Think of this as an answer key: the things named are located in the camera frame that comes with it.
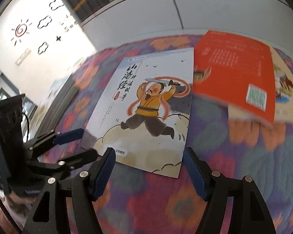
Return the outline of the white swordsman cover book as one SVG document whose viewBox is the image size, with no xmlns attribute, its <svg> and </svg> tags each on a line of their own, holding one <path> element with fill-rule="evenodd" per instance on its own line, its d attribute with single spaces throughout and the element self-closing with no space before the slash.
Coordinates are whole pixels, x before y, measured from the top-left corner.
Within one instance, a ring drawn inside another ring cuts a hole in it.
<svg viewBox="0 0 293 234">
<path fill-rule="evenodd" d="M 150 173 L 177 178 L 186 144 L 194 50 L 125 57 L 87 123 L 83 148 Z"/>
</svg>

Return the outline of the beige world history book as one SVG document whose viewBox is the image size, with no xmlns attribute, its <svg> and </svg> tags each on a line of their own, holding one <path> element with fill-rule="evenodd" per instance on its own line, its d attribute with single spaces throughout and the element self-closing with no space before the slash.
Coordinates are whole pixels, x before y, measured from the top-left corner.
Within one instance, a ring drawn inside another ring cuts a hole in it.
<svg viewBox="0 0 293 234">
<path fill-rule="evenodd" d="M 263 79 L 260 86 L 249 84 L 245 90 L 245 107 L 228 107 L 229 119 L 235 121 L 258 121 L 268 127 L 276 123 L 293 124 L 293 72 L 289 62 L 284 61 L 280 52 L 270 47 L 274 68 L 274 81 Z M 275 86 L 272 96 L 271 83 Z"/>
</svg>

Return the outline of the red Pinocchio book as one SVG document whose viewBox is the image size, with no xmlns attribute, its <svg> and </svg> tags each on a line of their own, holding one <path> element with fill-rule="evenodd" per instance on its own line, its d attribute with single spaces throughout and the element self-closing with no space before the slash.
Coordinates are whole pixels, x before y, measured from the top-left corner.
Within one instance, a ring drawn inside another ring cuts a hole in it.
<svg viewBox="0 0 293 234">
<path fill-rule="evenodd" d="M 269 46 L 233 33 L 208 31 L 194 47 L 193 92 L 272 126 L 275 76 Z"/>
</svg>

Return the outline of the rabbit slope picture book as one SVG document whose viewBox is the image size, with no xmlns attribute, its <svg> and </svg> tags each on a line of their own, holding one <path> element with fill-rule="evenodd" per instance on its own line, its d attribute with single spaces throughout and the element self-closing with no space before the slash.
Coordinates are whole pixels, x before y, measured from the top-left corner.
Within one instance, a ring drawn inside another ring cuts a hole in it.
<svg viewBox="0 0 293 234">
<path fill-rule="evenodd" d="M 78 93 L 73 74 L 53 82 L 29 124 L 29 138 L 55 130 L 68 104 Z"/>
</svg>

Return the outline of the floral quilted mat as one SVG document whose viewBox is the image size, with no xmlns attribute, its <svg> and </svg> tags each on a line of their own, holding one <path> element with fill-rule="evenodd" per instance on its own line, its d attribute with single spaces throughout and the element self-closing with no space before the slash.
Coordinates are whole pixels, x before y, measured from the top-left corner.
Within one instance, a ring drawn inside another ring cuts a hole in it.
<svg viewBox="0 0 293 234">
<path fill-rule="evenodd" d="M 193 47 L 199 35 L 175 35 L 102 50 L 74 74 L 79 93 L 57 129 L 85 128 L 98 99 L 124 57 Z M 193 98 L 186 144 L 227 177 L 254 178 L 277 233 L 293 233 L 293 124 L 268 129 L 230 121 L 225 107 Z M 122 164 L 114 166 L 94 207 L 104 233 L 194 233 L 205 209 L 187 171 L 172 179 Z"/>
</svg>

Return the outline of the white bookshelf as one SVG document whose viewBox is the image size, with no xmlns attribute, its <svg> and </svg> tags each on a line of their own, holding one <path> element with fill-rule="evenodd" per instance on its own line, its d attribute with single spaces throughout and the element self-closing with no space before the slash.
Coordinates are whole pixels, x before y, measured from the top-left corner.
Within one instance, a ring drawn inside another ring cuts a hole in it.
<svg viewBox="0 0 293 234">
<path fill-rule="evenodd" d="M 212 29 L 262 39 L 293 53 L 293 10 L 285 0 L 114 0 L 80 24 L 97 50 Z"/>
</svg>

